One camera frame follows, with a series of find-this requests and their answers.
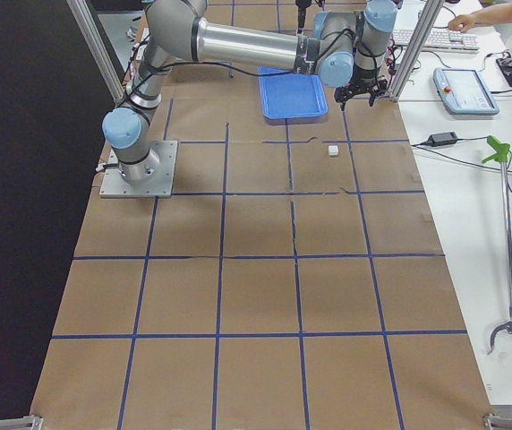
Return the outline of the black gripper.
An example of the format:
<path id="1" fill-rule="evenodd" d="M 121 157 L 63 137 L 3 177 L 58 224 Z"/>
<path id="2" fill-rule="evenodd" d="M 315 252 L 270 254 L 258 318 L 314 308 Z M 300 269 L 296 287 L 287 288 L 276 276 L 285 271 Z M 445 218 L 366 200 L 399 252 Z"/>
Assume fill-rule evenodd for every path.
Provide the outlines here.
<path id="1" fill-rule="evenodd" d="M 385 77 L 379 76 L 379 69 L 362 69 L 355 67 L 353 76 L 348 83 L 348 87 L 339 87 L 335 89 L 334 99 L 339 105 L 340 110 L 346 109 L 346 102 L 354 97 L 354 94 L 369 93 L 369 106 L 372 107 L 377 99 L 386 95 L 388 81 Z"/>

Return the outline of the person's hand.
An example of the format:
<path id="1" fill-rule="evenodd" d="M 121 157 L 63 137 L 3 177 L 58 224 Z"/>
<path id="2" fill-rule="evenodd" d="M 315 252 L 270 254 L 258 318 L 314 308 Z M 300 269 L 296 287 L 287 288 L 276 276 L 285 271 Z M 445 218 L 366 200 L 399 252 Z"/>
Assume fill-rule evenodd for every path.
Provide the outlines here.
<path id="1" fill-rule="evenodd" d="M 460 14 L 448 23 L 452 31 L 467 32 L 476 25 L 476 16 L 473 14 Z"/>

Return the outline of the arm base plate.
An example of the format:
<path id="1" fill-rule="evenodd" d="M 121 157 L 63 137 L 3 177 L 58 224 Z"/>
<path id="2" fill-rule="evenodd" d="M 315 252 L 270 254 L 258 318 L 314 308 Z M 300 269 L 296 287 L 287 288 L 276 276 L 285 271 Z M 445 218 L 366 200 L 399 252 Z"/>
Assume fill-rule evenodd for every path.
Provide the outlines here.
<path id="1" fill-rule="evenodd" d="M 149 141 L 146 159 L 134 165 L 121 163 L 111 151 L 100 196 L 103 198 L 170 198 L 173 192 L 178 141 Z"/>

